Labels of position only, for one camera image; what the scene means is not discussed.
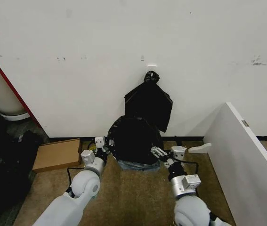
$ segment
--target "plastic bag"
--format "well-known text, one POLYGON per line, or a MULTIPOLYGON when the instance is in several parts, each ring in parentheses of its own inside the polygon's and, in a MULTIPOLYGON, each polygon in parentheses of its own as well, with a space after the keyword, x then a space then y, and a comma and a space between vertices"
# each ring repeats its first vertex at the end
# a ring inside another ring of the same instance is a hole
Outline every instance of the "plastic bag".
POLYGON ((144 82, 125 96, 125 114, 129 117, 143 117, 148 123, 166 132, 173 102, 170 96, 156 83, 159 75, 149 71, 144 82))

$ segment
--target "white wall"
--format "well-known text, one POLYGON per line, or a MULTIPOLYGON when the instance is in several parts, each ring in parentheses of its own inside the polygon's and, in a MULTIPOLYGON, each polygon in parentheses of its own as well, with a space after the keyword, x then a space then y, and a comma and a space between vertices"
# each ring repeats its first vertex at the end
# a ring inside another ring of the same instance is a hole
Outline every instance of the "white wall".
POLYGON ((0 1, 0 66, 50 137, 106 135, 148 63, 166 136, 203 136, 225 101, 267 136, 267 0, 0 1))

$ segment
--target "beige carpet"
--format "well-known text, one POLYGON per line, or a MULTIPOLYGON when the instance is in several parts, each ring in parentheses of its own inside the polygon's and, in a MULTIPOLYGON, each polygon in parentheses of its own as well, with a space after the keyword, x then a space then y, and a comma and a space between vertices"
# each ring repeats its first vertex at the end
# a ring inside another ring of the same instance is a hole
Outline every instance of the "beige carpet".
MULTIPOLYGON (((202 142, 183 144, 191 147, 202 142)), ((165 142, 165 149, 173 145, 176 143, 165 142)), ((186 160, 200 164, 202 184, 198 189, 199 196, 215 214, 235 225, 208 155, 187 153, 186 160)), ((187 166, 186 171, 192 174, 194 167, 187 166)), ((31 226, 67 187, 66 169, 37 174, 14 226, 31 226)), ((100 192, 86 207, 79 225, 172 226, 174 205, 168 171, 164 166, 158 172, 122 171, 115 159, 109 157, 100 192)))

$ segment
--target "black bag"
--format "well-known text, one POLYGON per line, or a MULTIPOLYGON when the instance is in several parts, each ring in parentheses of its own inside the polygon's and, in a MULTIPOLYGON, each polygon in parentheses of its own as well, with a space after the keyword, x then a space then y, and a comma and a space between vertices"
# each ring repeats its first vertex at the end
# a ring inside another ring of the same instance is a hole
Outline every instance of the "black bag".
POLYGON ((143 117, 121 116, 108 131, 114 140, 113 156, 117 160, 152 165, 158 161, 150 152, 152 146, 163 148, 159 130, 143 117))
POLYGON ((173 102, 156 83, 159 75, 149 71, 144 83, 125 96, 125 114, 130 117, 143 117, 148 123, 166 132, 173 102))

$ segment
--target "metal bracket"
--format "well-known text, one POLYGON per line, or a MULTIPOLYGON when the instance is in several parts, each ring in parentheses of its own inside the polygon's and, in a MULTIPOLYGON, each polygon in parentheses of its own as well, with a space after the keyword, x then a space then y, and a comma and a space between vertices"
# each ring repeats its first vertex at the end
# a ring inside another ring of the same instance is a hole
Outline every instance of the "metal bracket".
POLYGON ((81 153, 81 158, 83 159, 85 166, 88 164, 93 164, 95 159, 95 154, 92 150, 84 150, 81 153))
POLYGON ((186 152, 186 147, 184 146, 173 146, 171 148, 171 152, 173 152, 173 157, 178 160, 183 160, 186 152))

